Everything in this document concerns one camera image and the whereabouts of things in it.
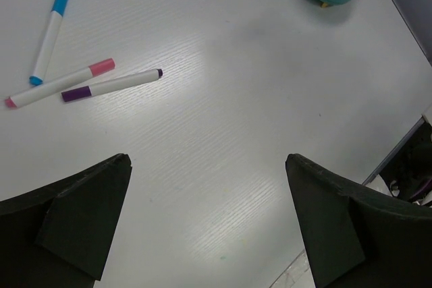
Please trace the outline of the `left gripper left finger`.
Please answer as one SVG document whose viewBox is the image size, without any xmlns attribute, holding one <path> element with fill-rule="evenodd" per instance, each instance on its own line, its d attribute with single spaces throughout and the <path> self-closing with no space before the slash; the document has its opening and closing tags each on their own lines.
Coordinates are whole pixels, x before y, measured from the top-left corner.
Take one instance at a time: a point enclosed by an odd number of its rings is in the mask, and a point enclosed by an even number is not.
<svg viewBox="0 0 432 288">
<path fill-rule="evenodd" d="M 2 287 L 93 287 L 107 262 L 132 163 L 117 154 L 1 201 Z"/>
</svg>

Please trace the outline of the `purple banded white marker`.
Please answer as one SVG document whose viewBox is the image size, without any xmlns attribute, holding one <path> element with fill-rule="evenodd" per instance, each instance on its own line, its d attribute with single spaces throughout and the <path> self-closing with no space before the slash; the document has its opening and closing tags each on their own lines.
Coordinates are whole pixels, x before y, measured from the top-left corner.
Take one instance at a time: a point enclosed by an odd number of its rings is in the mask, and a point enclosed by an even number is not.
<svg viewBox="0 0 432 288">
<path fill-rule="evenodd" d="M 65 103 L 75 100 L 81 100 L 92 96 L 99 96 L 111 92 L 120 91 L 123 89 L 140 86 L 150 82 L 155 82 L 163 76 L 162 69 L 151 69 L 137 74 L 124 76 L 105 82 L 91 84 L 80 88 L 71 89 L 61 93 L 61 97 Z"/>
</svg>

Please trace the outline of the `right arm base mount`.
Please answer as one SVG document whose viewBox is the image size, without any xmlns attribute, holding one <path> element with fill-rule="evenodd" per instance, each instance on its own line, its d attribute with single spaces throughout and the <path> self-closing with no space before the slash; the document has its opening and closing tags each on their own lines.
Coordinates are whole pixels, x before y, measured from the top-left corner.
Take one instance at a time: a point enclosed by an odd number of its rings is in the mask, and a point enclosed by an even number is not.
<svg viewBox="0 0 432 288">
<path fill-rule="evenodd" d="M 393 198 L 431 206 L 431 124 L 421 117 L 363 184 Z"/>
</svg>

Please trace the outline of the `blue capped white marker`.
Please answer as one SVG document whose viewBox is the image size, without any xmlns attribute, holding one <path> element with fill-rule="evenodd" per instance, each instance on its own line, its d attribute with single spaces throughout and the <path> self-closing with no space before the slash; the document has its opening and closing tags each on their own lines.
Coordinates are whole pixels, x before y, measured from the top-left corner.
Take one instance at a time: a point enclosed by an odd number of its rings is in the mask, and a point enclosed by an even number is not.
<svg viewBox="0 0 432 288">
<path fill-rule="evenodd" d="M 54 0 L 53 2 L 43 41 L 40 45 L 32 74 L 29 77 L 29 82 L 32 86 L 39 86 L 44 82 L 67 4 L 68 0 Z"/>
</svg>

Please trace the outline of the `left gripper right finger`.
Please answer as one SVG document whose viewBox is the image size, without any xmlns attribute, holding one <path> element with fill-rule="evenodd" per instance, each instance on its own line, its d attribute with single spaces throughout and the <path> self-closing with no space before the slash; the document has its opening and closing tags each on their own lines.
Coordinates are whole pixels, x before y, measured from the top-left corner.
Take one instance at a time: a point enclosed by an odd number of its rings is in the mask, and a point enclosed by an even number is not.
<svg viewBox="0 0 432 288">
<path fill-rule="evenodd" d="M 316 287 L 430 287 L 431 209 L 300 154 L 286 173 Z"/>
</svg>

